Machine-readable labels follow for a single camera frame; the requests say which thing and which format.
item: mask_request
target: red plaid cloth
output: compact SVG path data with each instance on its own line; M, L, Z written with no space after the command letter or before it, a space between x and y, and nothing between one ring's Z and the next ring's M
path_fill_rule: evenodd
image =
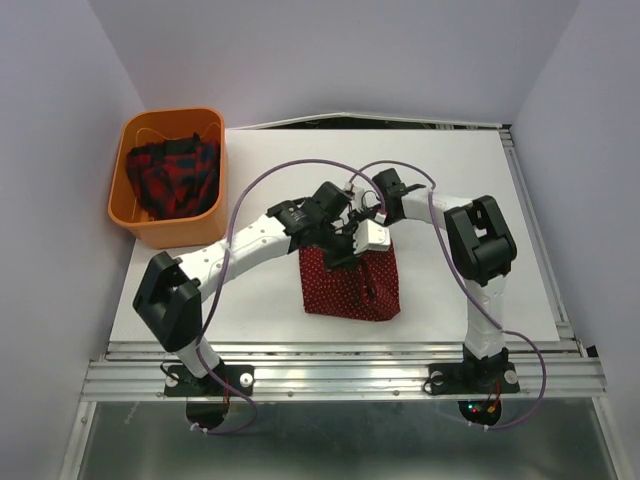
M398 266L393 245L367 252L353 270L328 271L318 248L299 251L302 298L307 313L381 322L400 312Z
M148 143L127 155L127 176L149 216L185 218L209 210L218 198L220 144L192 138Z

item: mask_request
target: white table surface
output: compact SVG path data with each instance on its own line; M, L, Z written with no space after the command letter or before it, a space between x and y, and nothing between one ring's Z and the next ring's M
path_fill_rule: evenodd
M505 293L505 327L534 341L556 341L550 301L534 255L499 134L438 130L228 130L229 198L233 205L260 173L298 158L326 158L360 167L381 159L420 166L438 190L498 200L518 247ZM374 167L374 175L385 167ZM424 183L397 167L406 184ZM343 186L348 173L327 166L296 166L258 185L240 211L238 227L286 199L311 195L324 180ZM400 275L402 312L389 322L308 315L302 308L297 254L272 260L224 287L207 339L215 342L461 342L466 301L447 269L431 226L403 222L391 227ZM197 247L172 249L179 255ZM131 306L149 259L156 254L137 241L122 290L111 342L155 341ZM204 304L204 315L211 302Z

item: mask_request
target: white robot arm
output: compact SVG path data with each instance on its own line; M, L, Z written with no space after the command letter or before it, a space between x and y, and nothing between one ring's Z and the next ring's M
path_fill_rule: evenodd
M394 169L373 177L387 205L385 224L418 220L434 224L429 208L428 191L423 185L405 186ZM358 211L375 211L367 207L366 192L353 188ZM446 374L439 385L428 385L429 393L451 394L487 391L496 382L504 392L517 391L516 385L502 385L502 374L513 369L502 329L481 312L479 304L491 317L502 321L506 276L517 249L497 202L492 197L475 200L432 193L435 224L447 232L451 257L457 275L464 282L467 300L467 334L463 345L463 363L430 365L432 371Z
M202 329L201 304L218 286L226 250L230 256L224 283L303 246L321 248L328 268L348 266L367 250L388 250L388 229L370 219L352 219L339 229L333 225L350 202L349 195L325 182L312 197L270 208L236 232L233 245L223 239L176 258L159 253L147 266L134 309L165 351L174 353L195 378L201 379L207 375L196 353ZM201 342L199 348L211 369L221 365L208 342Z
M362 188L354 187L353 193L356 208L366 209L364 196L367 192ZM402 202L403 219L433 224L425 189L409 191L401 197L400 201ZM445 213L454 208L472 208L473 200L434 192L433 205L438 216L436 224L446 231ZM464 279L465 286L473 297L491 313L493 318L498 320L502 319L505 282L504 275L495 276L484 286L475 280ZM471 300L467 300L467 322L468 328L464 345L476 358L492 357L505 348L506 344L502 332L487 320Z

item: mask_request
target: red polka dot bag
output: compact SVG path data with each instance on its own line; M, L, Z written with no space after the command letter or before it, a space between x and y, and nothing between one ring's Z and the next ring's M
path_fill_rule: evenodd
M382 322L400 312L393 245L386 252L366 252L354 269L327 270L314 247L299 250L299 263L307 313Z

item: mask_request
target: orange plastic container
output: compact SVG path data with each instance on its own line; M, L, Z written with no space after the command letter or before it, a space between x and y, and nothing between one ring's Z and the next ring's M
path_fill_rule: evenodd
M197 133L220 142L220 189L218 200L197 217L153 220L140 207L127 177L127 154L133 147ZM184 108L141 113L124 127L109 195L109 216L152 248L205 245L220 240L227 231L227 151L224 119L210 108Z

